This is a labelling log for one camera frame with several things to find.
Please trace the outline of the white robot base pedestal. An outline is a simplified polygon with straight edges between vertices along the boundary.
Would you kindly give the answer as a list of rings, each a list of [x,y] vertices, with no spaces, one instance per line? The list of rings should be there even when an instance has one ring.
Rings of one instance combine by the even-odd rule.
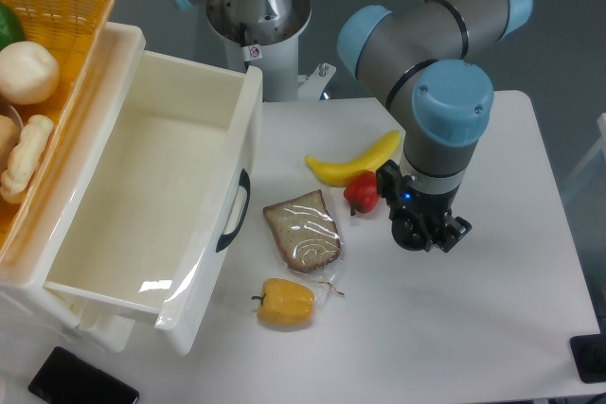
[[[210,0],[206,17],[222,39],[227,67],[245,72],[255,66],[263,76],[267,102],[327,99],[336,67],[319,63],[299,72],[299,36],[312,15],[311,0]]]

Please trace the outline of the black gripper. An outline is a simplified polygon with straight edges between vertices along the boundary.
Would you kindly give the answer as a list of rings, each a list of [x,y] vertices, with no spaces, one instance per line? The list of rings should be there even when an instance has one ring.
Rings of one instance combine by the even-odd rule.
[[[472,229],[467,220],[453,215],[458,189],[457,186],[446,193],[431,194],[415,189],[411,176],[400,176],[390,206],[391,232],[396,243],[408,251],[439,248],[450,252]]]

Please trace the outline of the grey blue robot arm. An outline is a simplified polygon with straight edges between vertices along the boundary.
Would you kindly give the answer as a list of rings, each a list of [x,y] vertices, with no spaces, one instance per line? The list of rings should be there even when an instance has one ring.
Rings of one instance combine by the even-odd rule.
[[[258,68],[268,101],[301,97],[298,38],[310,0],[173,0],[205,6],[223,40],[227,65]],[[410,251],[451,250],[470,224],[452,203],[479,138],[488,127],[494,89],[466,57],[523,26],[533,0],[423,0],[397,16],[381,6],[356,11],[337,38],[349,71],[401,124],[399,162],[381,160],[378,189],[392,235]]]

